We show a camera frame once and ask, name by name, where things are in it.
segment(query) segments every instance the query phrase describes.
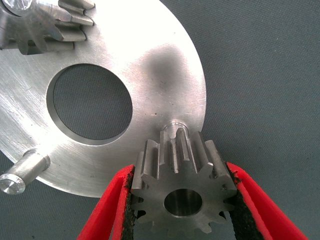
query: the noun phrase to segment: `aluminum plate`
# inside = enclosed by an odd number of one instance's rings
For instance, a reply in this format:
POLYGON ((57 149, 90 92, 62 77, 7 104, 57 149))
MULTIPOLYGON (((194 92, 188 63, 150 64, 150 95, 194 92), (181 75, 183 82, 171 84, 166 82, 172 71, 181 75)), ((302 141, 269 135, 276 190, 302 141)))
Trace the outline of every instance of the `aluminum plate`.
POLYGON ((0 150, 17 162, 29 149, 51 160, 37 179, 56 189, 100 197, 121 168, 134 164, 145 141, 159 141, 172 120, 201 131, 206 84, 185 29, 158 0, 97 0, 86 12, 94 27, 75 50, 21 55, 0 51, 0 150), (132 119, 120 135, 90 140, 70 131, 53 105, 55 79, 76 64, 117 75, 132 101, 132 119))

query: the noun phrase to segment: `partial gear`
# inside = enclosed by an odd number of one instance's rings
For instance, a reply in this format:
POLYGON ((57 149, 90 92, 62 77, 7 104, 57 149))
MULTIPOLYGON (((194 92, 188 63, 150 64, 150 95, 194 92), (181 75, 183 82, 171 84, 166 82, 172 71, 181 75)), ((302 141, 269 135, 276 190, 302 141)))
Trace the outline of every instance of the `partial gear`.
POLYGON ((0 49, 23 55, 74 48, 86 40, 81 26, 94 22, 84 14, 90 0, 0 0, 0 49))
POLYGON ((214 142, 200 132, 188 138, 187 131, 178 128, 174 138, 162 131, 160 143, 146 142, 131 188, 132 208, 145 213, 138 222, 152 222, 152 232, 166 229, 169 237, 210 233, 209 223, 226 222, 224 211, 234 206, 225 200, 237 193, 214 142))

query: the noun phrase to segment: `machined metal part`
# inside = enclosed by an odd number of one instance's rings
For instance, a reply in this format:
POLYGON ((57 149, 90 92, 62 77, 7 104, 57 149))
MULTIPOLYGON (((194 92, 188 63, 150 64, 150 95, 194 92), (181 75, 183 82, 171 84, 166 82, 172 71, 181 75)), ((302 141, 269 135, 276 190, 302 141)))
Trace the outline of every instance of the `machined metal part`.
POLYGON ((31 149, 0 176, 0 190, 10 195, 21 194, 25 191, 26 186, 49 166, 48 156, 36 149, 31 149))
POLYGON ((14 163, 29 149, 50 158, 37 178, 72 194, 100 197, 115 173, 134 164, 147 139, 172 120, 201 131, 206 84, 187 32, 159 0, 96 0, 83 26, 87 40, 73 51, 21 55, 0 51, 0 150, 14 163), (127 88, 132 117, 118 136, 92 140, 75 134, 53 103, 59 74, 93 64, 113 72, 127 88))
POLYGON ((24 55, 70 50, 86 40, 81 26, 94 22, 84 14, 91 0, 0 0, 0 49, 24 55))
POLYGON ((209 223, 224 223, 223 211, 233 206, 224 201, 237 188, 212 140, 200 132, 189 138, 184 127, 176 136, 161 132, 160 143, 148 140, 136 162, 131 192, 132 208, 145 211, 140 223, 152 222, 151 231, 168 230, 174 237, 183 232, 194 237, 195 229, 212 231, 209 223))

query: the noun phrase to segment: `gray fabric background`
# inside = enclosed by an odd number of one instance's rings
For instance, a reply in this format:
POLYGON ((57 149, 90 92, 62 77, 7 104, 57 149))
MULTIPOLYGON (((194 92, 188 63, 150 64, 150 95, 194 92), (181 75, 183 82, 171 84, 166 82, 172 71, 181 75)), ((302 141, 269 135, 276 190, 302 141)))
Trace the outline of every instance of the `gray fabric background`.
MULTIPOLYGON (((190 34, 203 64, 205 139, 215 141, 225 160, 244 168, 310 239, 319 239, 320 2, 162 2, 190 34)), ((63 92, 55 96, 60 103, 66 102, 63 92)), ((120 104, 106 103, 114 111, 120 104)), ((79 121, 70 124, 80 129, 79 121)), ((0 154, 0 171, 11 165, 0 154)), ((20 196, 0 193, 0 239, 75 239, 97 201, 38 181, 20 196)), ((148 227, 136 226, 135 239, 166 239, 148 227)), ((198 239, 232 240, 233 235, 229 221, 198 239)))

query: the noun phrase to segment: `metal pin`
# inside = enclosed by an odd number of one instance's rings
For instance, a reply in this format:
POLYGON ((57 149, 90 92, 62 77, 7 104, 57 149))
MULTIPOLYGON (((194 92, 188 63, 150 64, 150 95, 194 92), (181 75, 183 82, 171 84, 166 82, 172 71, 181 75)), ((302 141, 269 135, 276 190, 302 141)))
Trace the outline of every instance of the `metal pin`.
POLYGON ((48 156, 37 149, 27 151, 21 160, 0 176, 0 190, 10 195, 22 194, 26 186, 50 165, 48 156))

